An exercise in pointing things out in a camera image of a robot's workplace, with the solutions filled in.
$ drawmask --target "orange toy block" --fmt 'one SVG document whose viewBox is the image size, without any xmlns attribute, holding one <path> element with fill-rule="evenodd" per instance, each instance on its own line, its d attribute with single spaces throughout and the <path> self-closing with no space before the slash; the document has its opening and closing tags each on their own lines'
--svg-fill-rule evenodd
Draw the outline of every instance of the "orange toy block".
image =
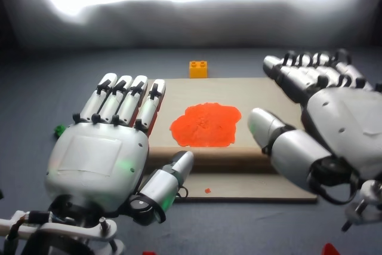
<svg viewBox="0 0 382 255">
<path fill-rule="evenodd" d="M 207 78 L 207 61 L 190 62 L 190 79 Z"/>
</svg>

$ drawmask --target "gray table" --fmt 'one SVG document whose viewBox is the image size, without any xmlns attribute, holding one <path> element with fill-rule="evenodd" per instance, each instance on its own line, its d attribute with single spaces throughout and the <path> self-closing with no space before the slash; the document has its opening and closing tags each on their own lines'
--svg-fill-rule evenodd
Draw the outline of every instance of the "gray table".
<svg viewBox="0 0 382 255">
<path fill-rule="evenodd" d="M 47 161 L 53 128 L 70 124 L 100 78 L 147 75 L 187 78 L 190 60 L 208 60 L 212 78 L 262 77 L 266 55 L 285 50 L 116 50 L 86 53 L 0 54 L 0 217 L 16 210 L 44 210 Z M 360 70 L 375 83 L 382 79 L 382 51 L 352 50 Z M 294 204 L 175 204 L 168 220 L 143 228 L 120 217 L 118 237 L 128 254 L 159 255 L 320 254 L 327 242 L 342 255 L 379 254 L 382 225 L 341 233 L 343 207 L 322 200 Z"/>
</svg>

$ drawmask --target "green object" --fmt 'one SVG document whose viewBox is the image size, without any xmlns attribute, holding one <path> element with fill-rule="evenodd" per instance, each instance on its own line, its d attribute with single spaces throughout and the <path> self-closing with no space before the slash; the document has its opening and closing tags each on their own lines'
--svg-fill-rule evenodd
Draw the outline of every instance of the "green object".
<svg viewBox="0 0 382 255">
<path fill-rule="evenodd" d="M 54 129 L 54 133 L 56 134 L 57 137 L 60 137 L 65 129 L 66 127 L 64 125 L 58 125 Z"/>
</svg>

